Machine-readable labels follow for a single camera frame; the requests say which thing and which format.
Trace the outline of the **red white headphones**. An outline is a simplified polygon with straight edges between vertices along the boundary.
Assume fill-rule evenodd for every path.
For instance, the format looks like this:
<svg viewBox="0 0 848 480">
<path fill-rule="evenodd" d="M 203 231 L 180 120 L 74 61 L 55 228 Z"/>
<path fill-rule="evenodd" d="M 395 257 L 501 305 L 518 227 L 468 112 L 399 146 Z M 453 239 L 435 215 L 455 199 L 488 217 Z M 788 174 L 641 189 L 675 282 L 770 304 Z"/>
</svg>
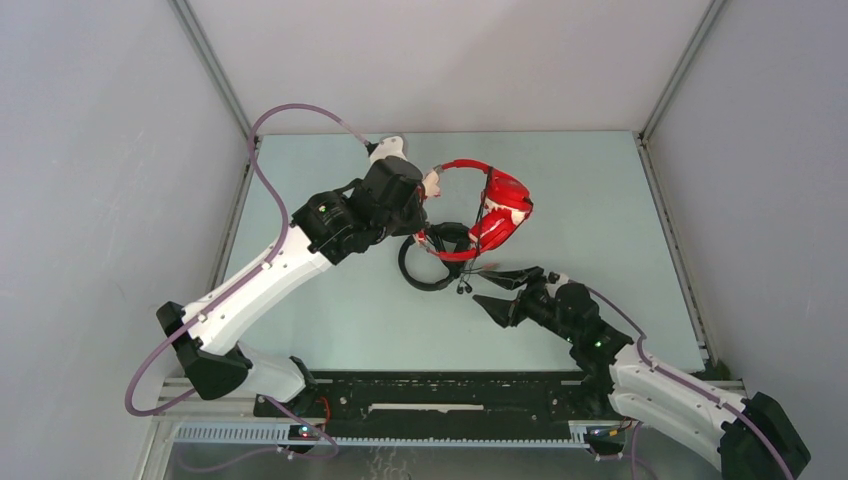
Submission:
<svg viewBox="0 0 848 480">
<path fill-rule="evenodd" d="M 428 253 L 446 262 L 466 262 L 481 254 L 499 248 L 531 216 L 534 203 L 529 189 L 514 176 L 491 165 L 468 158 L 455 159 L 437 165 L 423 179 L 424 199 L 441 195 L 441 175 L 451 169 L 474 169 L 486 175 L 480 194 L 478 219 L 466 234 L 470 246 L 459 252 L 438 252 L 430 247 L 425 230 L 412 235 L 412 239 Z"/>
</svg>

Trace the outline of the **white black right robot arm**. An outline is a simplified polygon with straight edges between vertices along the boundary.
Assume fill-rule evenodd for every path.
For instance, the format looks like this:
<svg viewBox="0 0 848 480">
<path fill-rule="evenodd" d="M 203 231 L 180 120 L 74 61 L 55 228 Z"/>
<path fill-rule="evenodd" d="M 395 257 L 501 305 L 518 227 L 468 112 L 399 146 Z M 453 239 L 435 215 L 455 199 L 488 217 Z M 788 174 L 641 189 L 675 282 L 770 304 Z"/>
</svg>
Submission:
<svg viewBox="0 0 848 480">
<path fill-rule="evenodd" d="M 541 267 L 484 270 L 513 299 L 477 295 L 501 327 L 531 320 L 571 346 L 585 373 L 581 402 L 596 418 L 613 412 L 646 423 L 709 462 L 725 479 L 796 479 L 812 456 L 773 397 L 713 386 L 650 353 L 646 334 L 629 335 L 602 318 L 605 297 Z"/>
</svg>

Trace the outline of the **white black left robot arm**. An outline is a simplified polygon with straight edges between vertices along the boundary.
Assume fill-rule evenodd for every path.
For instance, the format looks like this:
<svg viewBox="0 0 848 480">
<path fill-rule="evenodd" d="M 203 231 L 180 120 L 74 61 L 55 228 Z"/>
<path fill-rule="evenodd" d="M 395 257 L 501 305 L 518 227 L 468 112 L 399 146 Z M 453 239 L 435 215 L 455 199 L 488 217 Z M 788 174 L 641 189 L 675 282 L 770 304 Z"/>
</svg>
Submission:
<svg viewBox="0 0 848 480">
<path fill-rule="evenodd" d="M 271 397 L 292 416 L 316 403 L 314 380 L 302 360 L 248 347 L 243 334 L 296 288 L 354 253 L 424 226 L 424 200 L 438 193 L 436 172 L 407 160 L 372 162 L 362 179 L 316 193 L 287 222 L 268 251 L 187 306 L 168 302 L 157 313 L 192 390 L 216 400 L 236 390 Z"/>
</svg>

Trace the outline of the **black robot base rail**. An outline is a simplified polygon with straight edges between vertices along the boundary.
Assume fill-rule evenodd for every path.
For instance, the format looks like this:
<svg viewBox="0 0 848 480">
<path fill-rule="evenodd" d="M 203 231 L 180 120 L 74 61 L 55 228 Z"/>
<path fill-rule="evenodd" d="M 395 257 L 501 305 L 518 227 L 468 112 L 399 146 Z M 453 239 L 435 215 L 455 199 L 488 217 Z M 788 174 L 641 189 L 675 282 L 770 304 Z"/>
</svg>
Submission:
<svg viewBox="0 0 848 480">
<path fill-rule="evenodd" d="M 616 442 L 643 423 L 708 453 L 733 416 L 701 393 L 621 387 L 601 396 L 580 373 L 321 372 L 313 403 L 295 418 L 267 399 L 236 391 L 191 397 L 159 415 L 179 441 L 306 448 L 324 437 L 341 446 L 581 448 Z"/>
</svg>

